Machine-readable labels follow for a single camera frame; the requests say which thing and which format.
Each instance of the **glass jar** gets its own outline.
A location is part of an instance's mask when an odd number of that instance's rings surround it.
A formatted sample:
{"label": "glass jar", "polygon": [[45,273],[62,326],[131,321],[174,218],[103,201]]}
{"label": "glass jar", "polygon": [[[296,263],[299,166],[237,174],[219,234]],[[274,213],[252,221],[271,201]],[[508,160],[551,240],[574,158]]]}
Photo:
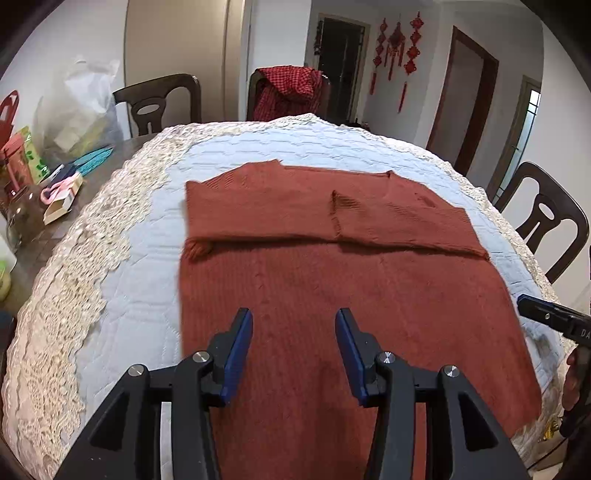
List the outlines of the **glass jar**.
{"label": "glass jar", "polygon": [[7,237],[13,250],[33,240],[41,231],[44,208],[39,192],[33,187],[23,187],[11,200],[7,209]]}

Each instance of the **knit sweater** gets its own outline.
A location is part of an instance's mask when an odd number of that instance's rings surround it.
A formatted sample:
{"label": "knit sweater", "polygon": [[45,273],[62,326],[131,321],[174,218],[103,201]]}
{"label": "knit sweater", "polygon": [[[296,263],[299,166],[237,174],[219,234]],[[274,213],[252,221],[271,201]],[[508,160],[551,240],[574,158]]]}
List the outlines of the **knit sweater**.
{"label": "knit sweater", "polygon": [[[226,480],[363,477],[376,411],[350,393],[334,330],[341,307],[409,364],[457,365],[509,436],[539,416],[511,298],[463,209],[392,172],[278,161],[186,191],[184,353],[205,348],[238,307],[254,316],[237,396],[212,411]],[[424,412],[417,421],[424,472]]]}

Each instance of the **plastic bag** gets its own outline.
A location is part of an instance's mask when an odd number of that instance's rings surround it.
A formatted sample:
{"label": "plastic bag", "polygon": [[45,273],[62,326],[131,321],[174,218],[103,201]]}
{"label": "plastic bag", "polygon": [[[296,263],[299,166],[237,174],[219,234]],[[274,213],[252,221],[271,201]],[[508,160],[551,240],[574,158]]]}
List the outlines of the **plastic bag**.
{"label": "plastic bag", "polygon": [[52,170],[123,140],[111,90],[118,69],[116,60],[91,63],[78,58],[39,100],[33,142]]}

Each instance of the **doorway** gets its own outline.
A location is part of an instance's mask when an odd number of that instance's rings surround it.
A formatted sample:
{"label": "doorway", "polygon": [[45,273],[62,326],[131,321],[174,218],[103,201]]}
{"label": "doorway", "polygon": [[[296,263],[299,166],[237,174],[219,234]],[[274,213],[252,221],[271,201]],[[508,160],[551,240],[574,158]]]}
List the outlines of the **doorway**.
{"label": "doorway", "polygon": [[535,117],[538,114],[541,87],[541,82],[524,75],[505,148],[486,188],[486,194],[493,205],[505,191],[511,177],[521,163],[521,157],[523,157]]}
{"label": "doorway", "polygon": [[318,70],[330,80],[331,94],[326,119],[336,125],[351,120],[361,85],[360,66],[367,47],[363,24],[319,15],[314,55]]}
{"label": "doorway", "polygon": [[457,27],[427,149],[467,175],[495,93],[499,61]]}

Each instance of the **white quilted mat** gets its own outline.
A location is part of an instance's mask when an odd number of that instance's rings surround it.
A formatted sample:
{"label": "white quilted mat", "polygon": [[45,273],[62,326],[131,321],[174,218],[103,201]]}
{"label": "white quilted mat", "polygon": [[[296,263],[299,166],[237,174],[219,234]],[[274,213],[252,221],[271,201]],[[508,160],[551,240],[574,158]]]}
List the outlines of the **white quilted mat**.
{"label": "white quilted mat", "polygon": [[[184,184],[207,180],[243,163],[279,158],[286,165],[366,172],[393,170],[431,188],[452,205],[465,208],[481,244],[507,284],[514,301],[540,290],[513,247],[434,164],[400,153],[354,129],[316,122],[290,129],[270,128],[220,136],[194,145],[168,169],[170,182],[152,196],[152,210],[129,231],[131,257],[102,283],[107,305],[77,354],[80,395],[86,403],[82,425],[95,412],[126,369],[136,363],[157,369],[180,360],[177,269],[185,239]],[[564,358],[558,334],[520,319],[535,373],[544,391]],[[172,478],[170,411],[163,409],[163,479]],[[74,441],[77,432],[69,439]]]}

